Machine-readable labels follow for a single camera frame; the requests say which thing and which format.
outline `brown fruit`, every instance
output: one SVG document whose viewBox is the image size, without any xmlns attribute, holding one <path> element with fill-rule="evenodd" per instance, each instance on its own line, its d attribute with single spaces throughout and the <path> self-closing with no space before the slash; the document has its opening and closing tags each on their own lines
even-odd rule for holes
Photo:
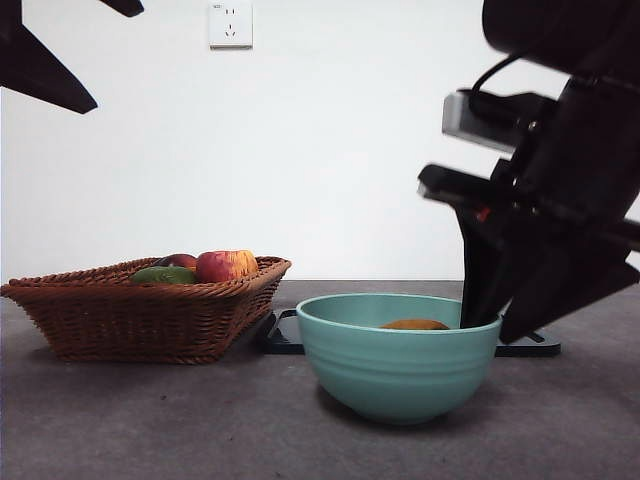
<svg viewBox="0 0 640 480">
<path fill-rule="evenodd" d="M 395 330 L 449 330 L 444 323 L 427 318 L 404 318 L 385 323 L 380 328 L 393 328 Z"/>
<path fill-rule="evenodd" d="M 196 271 L 196 257 L 188 253 L 174 253 L 153 262 L 154 267 L 184 267 Z"/>
</svg>

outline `food item in bowl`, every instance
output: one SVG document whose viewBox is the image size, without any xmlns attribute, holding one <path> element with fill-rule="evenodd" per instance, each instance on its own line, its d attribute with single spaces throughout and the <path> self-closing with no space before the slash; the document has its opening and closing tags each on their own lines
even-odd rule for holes
<svg viewBox="0 0 640 480">
<path fill-rule="evenodd" d="M 385 323 L 380 328 L 392 328 L 395 330 L 449 330 L 444 323 L 427 318 L 403 318 Z"/>
<path fill-rule="evenodd" d="M 258 271 L 258 262 L 249 250 L 216 250 L 205 252 L 196 260 L 199 282 L 226 282 Z"/>
<path fill-rule="evenodd" d="M 196 283 L 196 275 L 186 267 L 152 266 L 142 268 L 129 278 L 134 283 Z"/>
<path fill-rule="evenodd" d="M 154 267 L 185 267 L 195 272 L 196 257 L 188 253 L 174 253 L 153 262 Z"/>
</svg>

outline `red apple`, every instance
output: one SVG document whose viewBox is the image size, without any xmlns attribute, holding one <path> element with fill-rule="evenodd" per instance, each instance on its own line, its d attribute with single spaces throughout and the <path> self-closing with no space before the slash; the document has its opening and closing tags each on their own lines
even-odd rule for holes
<svg viewBox="0 0 640 480">
<path fill-rule="evenodd" d="M 174 253 L 153 262 L 154 267 L 185 267 L 195 272 L 196 257 L 188 253 Z"/>
<path fill-rule="evenodd" d="M 205 252 L 196 260 L 196 277 L 201 283 L 226 282 L 257 271 L 258 262 L 249 250 Z"/>
</svg>

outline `teal bowl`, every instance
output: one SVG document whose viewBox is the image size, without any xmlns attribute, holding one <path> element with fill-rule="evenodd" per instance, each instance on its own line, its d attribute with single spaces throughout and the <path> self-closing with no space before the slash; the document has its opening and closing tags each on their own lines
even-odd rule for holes
<svg viewBox="0 0 640 480">
<path fill-rule="evenodd" d="M 501 319 L 460 328 L 461 303 L 446 298 L 351 293 L 296 307 L 305 355 L 320 385 L 363 417 L 425 422 L 465 403 L 494 358 Z M 430 318 L 450 330 L 392 330 L 402 318 Z"/>
</svg>

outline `black cable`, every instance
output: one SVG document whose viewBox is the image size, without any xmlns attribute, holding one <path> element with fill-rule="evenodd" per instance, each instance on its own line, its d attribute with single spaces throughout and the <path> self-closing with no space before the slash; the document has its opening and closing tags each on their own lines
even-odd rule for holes
<svg viewBox="0 0 640 480">
<path fill-rule="evenodd" d="M 516 60 L 524 57 L 525 55 L 528 55 L 533 50 L 535 50 L 540 44 L 542 44 L 549 37 L 549 35 L 551 35 L 551 33 L 556 29 L 556 27 L 560 24 L 560 21 L 563 19 L 565 13 L 569 9 L 569 5 L 571 5 L 571 0 L 564 0 L 564 2 L 562 4 L 562 8 L 560 8 L 560 10 L 558 11 L 558 14 L 556 15 L 555 20 L 551 24 L 548 25 L 548 27 L 545 29 L 545 31 L 542 33 L 542 35 L 540 35 L 540 37 L 535 39 L 529 46 L 523 48 L 519 52 L 514 52 L 514 53 L 509 54 L 506 58 L 504 58 L 500 62 L 496 63 L 493 67 L 491 67 L 489 70 L 484 72 L 480 76 L 480 78 L 478 78 L 478 80 L 476 80 L 476 82 L 473 84 L 473 87 L 471 88 L 471 92 L 470 92 L 470 95 L 469 95 L 469 110 L 471 110 L 471 113 L 473 113 L 473 114 L 475 114 L 475 115 L 477 115 L 479 117 L 482 117 L 482 116 L 490 117 L 491 116 L 491 115 L 488 115 L 486 112 L 485 113 L 479 112 L 478 108 L 477 108 L 477 97 L 478 97 L 478 94 L 480 92 L 480 88 L 482 87 L 482 85 L 487 80 L 489 80 L 489 78 L 491 78 L 496 72 L 502 70 L 507 65 L 515 62 Z"/>
</svg>

